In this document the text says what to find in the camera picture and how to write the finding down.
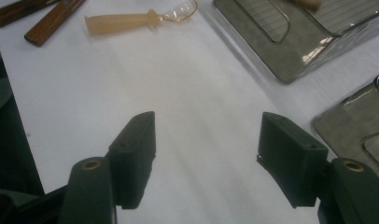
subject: white table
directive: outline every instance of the white table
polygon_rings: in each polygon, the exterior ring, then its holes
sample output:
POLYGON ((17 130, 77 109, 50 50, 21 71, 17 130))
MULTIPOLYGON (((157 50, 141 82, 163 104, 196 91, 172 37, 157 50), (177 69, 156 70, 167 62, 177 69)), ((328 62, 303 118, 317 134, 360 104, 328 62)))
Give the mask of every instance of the white table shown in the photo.
MULTIPOLYGON (((13 2, 0 0, 0 7, 13 2)), ((184 23, 91 37, 84 16, 163 12, 179 0, 87 0, 42 48, 23 35, 51 7, 0 28, 0 50, 46 192, 104 156, 136 114, 156 113, 157 158, 119 223, 318 223, 256 163, 263 111, 314 136, 314 116, 379 74, 379 36, 284 86, 251 63, 211 0, 184 23)))

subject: table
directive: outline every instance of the table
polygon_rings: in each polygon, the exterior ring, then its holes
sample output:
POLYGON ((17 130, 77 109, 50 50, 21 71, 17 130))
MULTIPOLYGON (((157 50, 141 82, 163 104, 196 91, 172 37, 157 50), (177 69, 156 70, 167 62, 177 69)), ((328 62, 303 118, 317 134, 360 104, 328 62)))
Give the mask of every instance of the table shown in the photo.
MULTIPOLYGON (((13 2, 0 0, 0 7, 13 2)), ((183 23, 92 37, 84 16, 163 12, 179 0, 87 0, 41 47, 23 39, 51 7, 0 28, 0 50, 42 184, 104 156, 136 114, 156 113, 157 158, 136 211, 119 223, 318 223, 292 209, 256 163, 263 111, 311 120, 379 74, 379 36, 290 85, 221 25, 211 0, 183 23)))

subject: gray metal container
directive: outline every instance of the gray metal container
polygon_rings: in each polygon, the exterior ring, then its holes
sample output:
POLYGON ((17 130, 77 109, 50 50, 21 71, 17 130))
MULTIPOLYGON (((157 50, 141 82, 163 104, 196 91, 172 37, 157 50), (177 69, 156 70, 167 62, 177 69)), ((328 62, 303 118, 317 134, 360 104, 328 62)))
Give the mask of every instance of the gray metal container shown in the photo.
POLYGON ((379 34, 379 0, 323 0, 317 12, 287 0, 215 0, 283 83, 379 34))

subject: white tabletop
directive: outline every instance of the white tabletop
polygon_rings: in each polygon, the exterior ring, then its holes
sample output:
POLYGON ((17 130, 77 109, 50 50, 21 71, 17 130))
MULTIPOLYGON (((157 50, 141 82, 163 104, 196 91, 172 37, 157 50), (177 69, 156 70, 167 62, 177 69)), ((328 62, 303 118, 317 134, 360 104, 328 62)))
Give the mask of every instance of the white tabletop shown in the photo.
MULTIPOLYGON (((13 2, 0 0, 0 7, 13 2)), ((157 158, 119 223, 318 223, 256 163, 263 111, 311 120, 379 74, 379 36, 290 85, 221 28, 211 0, 156 31, 89 36, 84 16, 163 12, 180 0, 87 0, 41 48, 23 39, 51 7, 0 28, 0 50, 44 189, 104 156, 135 115, 156 113, 157 158)))

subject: knife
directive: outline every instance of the knife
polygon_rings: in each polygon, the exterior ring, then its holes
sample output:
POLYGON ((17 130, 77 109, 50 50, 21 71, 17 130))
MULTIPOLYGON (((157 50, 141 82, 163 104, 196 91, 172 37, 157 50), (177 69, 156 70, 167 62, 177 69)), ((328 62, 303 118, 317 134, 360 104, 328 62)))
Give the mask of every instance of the knife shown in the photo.
POLYGON ((58 1, 59 0, 21 0, 5 7, 0 7, 0 27, 17 21, 58 1))
POLYGON ((61 0, 24 38, 41 47, 85 0, 61 0))

